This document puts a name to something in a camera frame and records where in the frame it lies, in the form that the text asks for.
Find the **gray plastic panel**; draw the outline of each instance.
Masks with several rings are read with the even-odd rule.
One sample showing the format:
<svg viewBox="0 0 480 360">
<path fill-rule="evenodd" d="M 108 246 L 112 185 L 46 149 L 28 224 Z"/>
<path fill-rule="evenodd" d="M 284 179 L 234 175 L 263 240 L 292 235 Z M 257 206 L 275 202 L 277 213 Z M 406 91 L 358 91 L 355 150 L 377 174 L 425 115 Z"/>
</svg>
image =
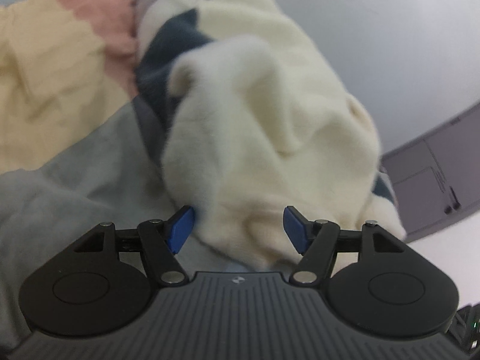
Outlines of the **gray plastic panel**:
<svg viewBox="0 0 480 360">
<path fill-rule="evenodd" d="M 434 186 L 429 187 L 431 195 L 436 202 L 430 202 L 429 207 L 425 207 L 426 215 L 418 217 L 416 212 L 407 212 L 409 207 L 402 208 L 402 205 L 412 202 L 416 207 L 423 205 L 421 201 L 420 188 L 411 186 L 408 193 L 410 203 L 405 203 L 398 199 L 400 206 L 400 217 L 409 225 L 405 225 L 407 231 L 407 242 L 423 238 L 438 230 L 451 226 L 462 219 L 474 214 L 480 209 L 480 193 L 476 187 L 480 182 L 480 171 L 478 162 L 480 159 L 480 150 L 478 145 L 480 121 L 480 103 L 475 104 L 462 114 L 449 120 L 438 128 L 422 135 L 421 137 L 409 142 L 402 147 L 395 149 L 382 158 L 382 164 L 387 169 L 397 193 L 397 185 L 400 181 L 416 175 L 425 168 L 431 167 L 436 174 L 440 190 L 442 191 L 444 202 L 440 207 L 431 209 L 438 201 L 438 189 Z M 452 204 L 453 200 L 450 194 L 450 187 L 454 189 L 462 207 L 450 214 L 442 214 L 442 209 L 447 204 Z M 429 225 L 424 226 L 425 216 L 436 219 L 431 220 Z"/>
<path fill-rule="evenodd" d="M 159 292 L 127 327 L 87 339 L 33 333 L 9 360 L 463 360 L 442 334 L 407 342 L 364 335 L 318 293 L 279 273 L 198 273 Z"/>
</svg>

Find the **black ribbed plastic surface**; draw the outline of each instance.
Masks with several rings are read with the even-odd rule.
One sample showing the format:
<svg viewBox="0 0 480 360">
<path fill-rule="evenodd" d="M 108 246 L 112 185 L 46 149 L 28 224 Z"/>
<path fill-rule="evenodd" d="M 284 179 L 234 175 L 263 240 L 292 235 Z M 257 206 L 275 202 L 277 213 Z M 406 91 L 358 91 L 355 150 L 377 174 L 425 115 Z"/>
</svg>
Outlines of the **black ribbed plastic surface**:
<svg viewBox="0 0 480 360">
<path fill-rule="evenodd" d="M 160 291 L 129 326 L 89 339 L 33 333 L 10 360 L 463 360 L 443 335 L 408 342 L 345 325 L 312 289 L 278 273 L 198 273 Z"/>
</svg>

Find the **logo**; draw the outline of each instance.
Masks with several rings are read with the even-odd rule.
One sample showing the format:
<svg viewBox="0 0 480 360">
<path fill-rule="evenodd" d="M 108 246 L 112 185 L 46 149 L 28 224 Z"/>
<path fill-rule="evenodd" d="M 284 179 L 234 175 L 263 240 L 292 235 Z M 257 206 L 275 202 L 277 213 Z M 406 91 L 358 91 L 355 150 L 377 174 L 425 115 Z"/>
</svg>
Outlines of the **logo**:
<svg viewBox="0 0 480 360">
<path fill-rule="evenodd" d="M 232 282 L 234 282 L 235 284 L 242 284 L 244 281 L 245 279 L 241 276 L 237 276 L 232 279 Z"/>
</svg>

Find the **gray fabric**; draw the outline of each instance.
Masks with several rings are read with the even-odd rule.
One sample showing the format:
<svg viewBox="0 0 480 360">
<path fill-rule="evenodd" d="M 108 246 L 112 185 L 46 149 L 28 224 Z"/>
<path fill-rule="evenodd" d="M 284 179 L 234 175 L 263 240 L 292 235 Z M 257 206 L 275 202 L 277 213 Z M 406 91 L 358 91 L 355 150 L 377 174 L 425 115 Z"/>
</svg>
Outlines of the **gray fabric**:
<svg viewBox="0 0 480 360">
<path fill-rule="evenodd" d="M 3 350 L 29 333 L 17 298 L 22 281 L 35 269 L 99 222 L 132 228 L 174 212 L 130 103 L 42 168 L 0 175 L 0 201 Z M 224 271 L 234 264 L 192 237 L 178 260 L 189 275 Z"/>
<path fill-rule="evenodd" d="M 398 210 L 398 200 L 397 200 L 397 196 L 395 195 L 395 191 L 393 189 L 393 184 L 392 184 L 392 180 L 390 180 L 390 177 L 389 175 L 387 174 L 387 170 L 385 169 L 385 167 L 383 166 L 380 166 L 380 169 L 378 171 L 378 179 L 381 179 L 383 181 L 383 184 L 386 186 L 386 188 L 388 189 L 388 192 L 389 192 L 389 195 L 390 197 L 387 198 L 388 200 L 390 200 L 394 206 L 397 208 Z"/>
<path fill-rule="evenodd" d="M 136 96 L 132 100 L 132 104 L 148 156 L 153 162 L 160 165 L 166 132 L 154 110 L 141 96 Z"/>
</svg>

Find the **dark navy fabric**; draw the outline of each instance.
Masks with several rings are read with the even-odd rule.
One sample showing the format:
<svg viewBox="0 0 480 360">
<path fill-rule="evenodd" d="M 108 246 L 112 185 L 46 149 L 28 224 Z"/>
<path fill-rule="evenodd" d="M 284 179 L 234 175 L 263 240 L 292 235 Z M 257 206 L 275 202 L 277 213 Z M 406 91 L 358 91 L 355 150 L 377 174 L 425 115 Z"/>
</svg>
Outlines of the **dark navy fabric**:
<svg viewBox="0 0 480 360">
<path fill-rule="evenodd" d="M 395 200 L 392 195 L 392 192 L 390 191 L 388 186 L 385 184 L 385 181 L 383 181 L 383 179 L 380 177 L 380 175 L 378 175 L 377 179 L 375 180 L 375 185 L 373 187 L 372 192 L 374 195 L 390 200 L 393 205 L 395 204 Z"/>
<path fill-rule="evenodd" d="M 136 96 L 132 104 L 148 157 L 158 165 L 165 145 L 166 133 L 160 124 L 160 119 L 143 97 Z"/>
<path fill-rule="evenodd" d="M 180 103 L 180 99 L 170 97 L 167 93 L 167 81 L 175 59 L 186 51 L 212 41 L 198 31 L 196 26 L 196 9 L 167 20 L 150 43 L 135 71 L 140 97 L 157 116 L 165 134 L 171 127 Z"/>
</svg>

